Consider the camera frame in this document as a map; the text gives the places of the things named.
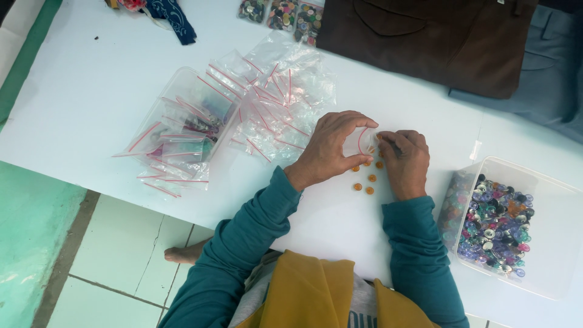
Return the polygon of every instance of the teal long sleeve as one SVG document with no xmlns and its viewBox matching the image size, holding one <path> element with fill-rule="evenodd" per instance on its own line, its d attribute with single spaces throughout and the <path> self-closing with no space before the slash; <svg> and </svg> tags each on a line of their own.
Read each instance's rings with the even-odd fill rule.
<svg viewBox="0 0 583 328">
<path fill-rule="evenodd" d="M 245 280 L 273 241 L 288 233 L 287 217 L 296 211 L 300 195 L 277 167 L 267 188 L 232 220 L 219 222 L 159 328 L 227 327 Z"/>
<path fill-rule="evenodd" d="M 393 286 L 441 328 L 469 328 L 447 249 L 433 221 L 434 207 L 429 196 L 382 206 L 382 227 L 393 247 Z"/>
</svg>

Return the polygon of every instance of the person's left hand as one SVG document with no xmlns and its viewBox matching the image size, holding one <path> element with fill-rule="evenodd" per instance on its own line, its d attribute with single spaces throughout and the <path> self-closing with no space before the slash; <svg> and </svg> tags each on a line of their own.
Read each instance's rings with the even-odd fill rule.
<svg viewBox="0 0 583 328">
<path fill-rule="evenodd" d="M 376 128 L 378 124 L 353 110 L 322 116 L 304 153 L 297 162 L 283 170 L 291 185 L 301 191 L 355 166 L 372 162 L 370 155 L 342 155 L 342 144 L 357 127 Z"/>
</svg>

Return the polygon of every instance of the white tabletop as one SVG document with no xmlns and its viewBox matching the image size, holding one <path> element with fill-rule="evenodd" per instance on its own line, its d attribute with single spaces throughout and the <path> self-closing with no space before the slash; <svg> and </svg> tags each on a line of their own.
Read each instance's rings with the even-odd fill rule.
<svg viewBox="0 0 583 328">
<path fill-rule="evenodd" d="M 0 160 L 208 228 L 231 218 L 268 184 L 273 167 L 223 144 L 212 160 L 208 191 L 164 201 L 135 179 L 137 162 L 110 157 L 126 146 L 178 68 L 203 70 L 234 48 L 245 54 L 270 32 L 236 19 L 235 0 L 221 7 L 213 1 L 181 5 L 199 36 L 186 47 L 143 15 L 112 11 L 99 1 L 64 2 L 0 134 Z M 583 189 L 583 145 L 517 116 L 450 100 L 443 86 L 325 56 L 338 74 L 338 106 L 331 110 L 358 110 L 383 130 L 415 129 L 426 136 L 434 214 L 451 172 L 473 163 L 477 140 L 483 143 L 478 160 L 495 155 Z M 373 196 L 351 189 L 370 173 L 379 176 Z M 351 259 L 357 274 L 389 285 L 380 204 L 393 198 L 385 181 L 383 170 L 369 167 L 308 188 L 290 217 L 290 233 L 273 248 Z M 583 306 L 581 262 L 569 296 L 560 301 L 486 280 L 456 261 L 452 272 L 471 314 L 514 328 L 573 327 Z"/>
</svg>

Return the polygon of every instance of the teal wall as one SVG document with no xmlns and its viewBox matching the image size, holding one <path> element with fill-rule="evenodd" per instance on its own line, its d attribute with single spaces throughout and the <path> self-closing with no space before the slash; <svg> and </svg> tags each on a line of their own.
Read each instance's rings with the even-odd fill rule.
<svg viewBox="0 0 583 328">
<path fill-rule="evenodd" d="M 0 327 L 32 324 L 86 192 L 0 161 Z"/>
</svg>

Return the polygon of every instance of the brown garment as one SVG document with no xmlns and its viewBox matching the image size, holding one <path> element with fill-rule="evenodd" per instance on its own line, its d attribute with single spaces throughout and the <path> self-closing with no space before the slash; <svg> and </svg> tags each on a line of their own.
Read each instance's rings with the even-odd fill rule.
<svg viewBox="0 0 583 328">
<path fill-rule="evenodd" d="M 327 0 L 317 47 L 482 96 L 518 87 L 538 0 Z"/>
</svg>

